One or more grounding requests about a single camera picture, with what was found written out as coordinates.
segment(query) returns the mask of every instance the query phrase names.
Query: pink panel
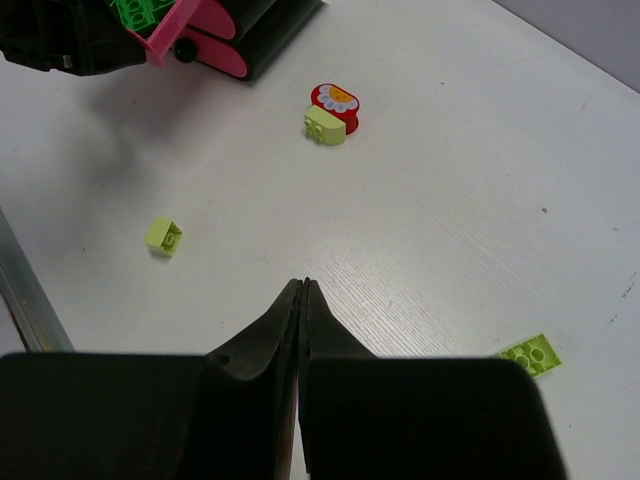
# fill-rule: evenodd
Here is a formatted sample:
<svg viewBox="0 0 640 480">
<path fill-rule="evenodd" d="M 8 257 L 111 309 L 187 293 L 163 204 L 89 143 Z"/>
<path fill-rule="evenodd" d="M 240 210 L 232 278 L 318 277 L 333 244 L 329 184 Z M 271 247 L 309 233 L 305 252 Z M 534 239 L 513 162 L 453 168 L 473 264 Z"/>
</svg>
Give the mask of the pink panel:
<svg viewBox="0 0 640 480">
<path fill-rule="evenodd" d="M 190 29 L 185 30 L 182 37 L 190 38 L 198 46 L 199 62 L 218 68 L 236 78 L 244 78 L 249 73 L 247 64 L 238 52 L 220 40 Z"/>
<path fill-rule="evenodd" d="M 177 0 L 147 40 L 130 32 L 146 50 L 147 62 L 156 67 L 164 66 L 164 56 L 187 26 L 201 1 Z"/>
<path fill-rule="evenodd" d="M 225 40 L 236 36 L 236 25 L 231 15 L 216 0 L 202 0 L 189 25 Z"/>
</svg>

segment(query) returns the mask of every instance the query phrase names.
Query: white tabletop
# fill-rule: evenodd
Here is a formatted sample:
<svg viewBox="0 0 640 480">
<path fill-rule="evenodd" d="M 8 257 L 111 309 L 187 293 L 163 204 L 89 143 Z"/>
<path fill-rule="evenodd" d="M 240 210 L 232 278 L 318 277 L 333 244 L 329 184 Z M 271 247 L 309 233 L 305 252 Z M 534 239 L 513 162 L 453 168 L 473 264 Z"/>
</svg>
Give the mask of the white tabletop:
<svg viewBox="0 0 640 480">
<path fill-rule="evenodd" d="M 573 478 L 637 478 L 640 95 L 555 41 L 489 0 L 333 0 L 254 85 L 0 78 L 0 205 L 77 349 L 206 352 L 308 275 L 380 355 L 544 332 Z M 337 148 L 302 135 L 323 82 L 362 104 Z"/>
</svg>

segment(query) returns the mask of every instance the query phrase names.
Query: toy vehicle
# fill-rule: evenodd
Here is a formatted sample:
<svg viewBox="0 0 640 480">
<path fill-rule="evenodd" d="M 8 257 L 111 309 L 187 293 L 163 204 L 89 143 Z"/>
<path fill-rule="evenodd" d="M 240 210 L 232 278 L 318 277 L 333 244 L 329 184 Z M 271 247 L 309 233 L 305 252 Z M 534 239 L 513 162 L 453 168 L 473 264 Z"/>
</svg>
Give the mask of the toy vehicle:
<svg viewBox="0 0 640 480">
<path fill-rule="evenodd" d="M 241 80 L 259 76 L 321 0 L 3 0 L 0 50 L 38 70 L 96 75 L 173 50 Z"/>
</svg>

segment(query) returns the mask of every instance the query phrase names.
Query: gray wall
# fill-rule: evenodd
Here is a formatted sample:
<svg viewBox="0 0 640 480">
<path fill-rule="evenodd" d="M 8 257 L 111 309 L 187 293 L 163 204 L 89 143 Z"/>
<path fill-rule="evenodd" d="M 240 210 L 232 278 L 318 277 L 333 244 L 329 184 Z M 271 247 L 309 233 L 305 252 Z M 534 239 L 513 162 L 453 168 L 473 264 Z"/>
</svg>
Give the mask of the gray wall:
<svg viewBox="0 0 640 480">
<path fill-rule="evenodd" d="M 640 0 L 495 0 L 640 92 Z"/>
</svg>

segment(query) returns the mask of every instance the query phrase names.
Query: black knob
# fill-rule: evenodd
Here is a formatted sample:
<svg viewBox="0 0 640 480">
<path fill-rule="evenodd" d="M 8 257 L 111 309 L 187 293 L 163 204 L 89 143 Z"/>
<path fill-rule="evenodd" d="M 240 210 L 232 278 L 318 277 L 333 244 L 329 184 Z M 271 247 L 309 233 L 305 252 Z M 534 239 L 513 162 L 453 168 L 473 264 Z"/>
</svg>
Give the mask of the black knob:
<svg viewBox="0 0 640 480">
<path fill-rule="evenodd" d="M 198 58 L 198 46 L 190 38 L 180 38 L 173 44 L 173 55 L 182 63 L 195 62 Z"/>
</svg>

